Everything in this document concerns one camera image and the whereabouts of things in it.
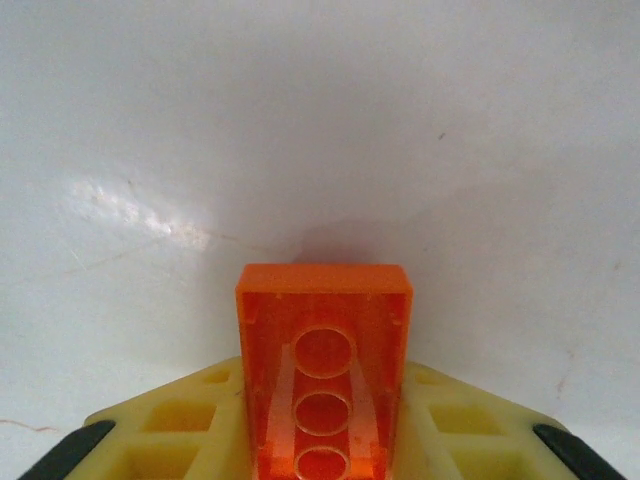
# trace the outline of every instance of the black edge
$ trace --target black edge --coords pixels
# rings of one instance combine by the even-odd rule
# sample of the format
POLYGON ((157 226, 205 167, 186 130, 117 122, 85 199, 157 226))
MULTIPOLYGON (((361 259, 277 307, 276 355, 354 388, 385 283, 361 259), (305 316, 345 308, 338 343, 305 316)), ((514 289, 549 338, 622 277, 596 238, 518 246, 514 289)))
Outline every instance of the black edge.
POLYGON ((64 479, 115 425, 112 420, 101 420, 71 432, 18 480, 64 479))
POLYGON ((579 437, 542 423, 533 432, 580 480, 626 480, 579 437))

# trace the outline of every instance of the transparent orange brick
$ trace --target transparent orange brick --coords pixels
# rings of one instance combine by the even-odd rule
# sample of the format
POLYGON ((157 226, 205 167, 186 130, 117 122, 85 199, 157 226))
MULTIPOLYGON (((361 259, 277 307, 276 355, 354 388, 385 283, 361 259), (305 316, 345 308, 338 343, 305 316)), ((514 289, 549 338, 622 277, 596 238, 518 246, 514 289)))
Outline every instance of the transparent orange brick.
POLYGON ((236 288, 260 480, 383 480, 412 289, 394 265, 248 265, 236 288))

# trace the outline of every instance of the yellow plastic piece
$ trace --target yellow plastic piece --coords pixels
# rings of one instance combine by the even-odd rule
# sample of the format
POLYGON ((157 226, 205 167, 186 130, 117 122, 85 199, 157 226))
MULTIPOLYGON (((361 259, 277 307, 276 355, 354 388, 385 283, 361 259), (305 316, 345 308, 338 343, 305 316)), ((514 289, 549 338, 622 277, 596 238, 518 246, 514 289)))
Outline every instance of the yellow plastic piece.
POLYGON ((116 426, 65 480, 249 480, 243 397, 238 357, 95 413, 116 426))
MULTIPOLYGON (((575 480, 532 432, 555 420, 408 363, 393 480, 575 480)), ((114 429, 65 480, 251 480, 242 360, 102 410, 114 429)))
POLYGON ((408 363, 394 480, 575 480, 531 430, 541 413, 408 363))

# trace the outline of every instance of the plastic toy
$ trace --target plastic toy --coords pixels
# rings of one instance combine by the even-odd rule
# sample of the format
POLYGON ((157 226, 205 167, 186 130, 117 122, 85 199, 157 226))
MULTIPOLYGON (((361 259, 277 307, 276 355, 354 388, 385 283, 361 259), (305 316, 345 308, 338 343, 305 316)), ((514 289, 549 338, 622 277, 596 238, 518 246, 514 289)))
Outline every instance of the plastic toy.
POLYGON ((249 265, 236 300, 242 358, 90 416, 21 480, 623 479, 555 420, 405 365, 399 267, 249 265))

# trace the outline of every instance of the square hole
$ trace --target square hole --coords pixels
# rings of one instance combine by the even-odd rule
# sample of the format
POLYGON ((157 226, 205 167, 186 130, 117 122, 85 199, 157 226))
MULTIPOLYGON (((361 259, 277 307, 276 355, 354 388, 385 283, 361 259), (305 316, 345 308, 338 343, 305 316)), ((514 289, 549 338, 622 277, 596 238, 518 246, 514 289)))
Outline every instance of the square hole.
POLYGON ((218 370, 204 377, 204 383, 225 383, 229 380, 229 370, 218 370))
POLYGON ((181 480, 197 453, 194 446, 132 447, 104 480, 181 480))
POLYGON ((209 430, 216 406, 170 400, 155 407, 145 423, 144 432, 204 432, 209 430))
POLYGON ((431 405, 431 416, 442 433, 501 435, 495 420, 480 407, 467 405, 431 405))
POLYGON ((542 480, 516 450, 478 447, 452 452, 464 480, 542 480))

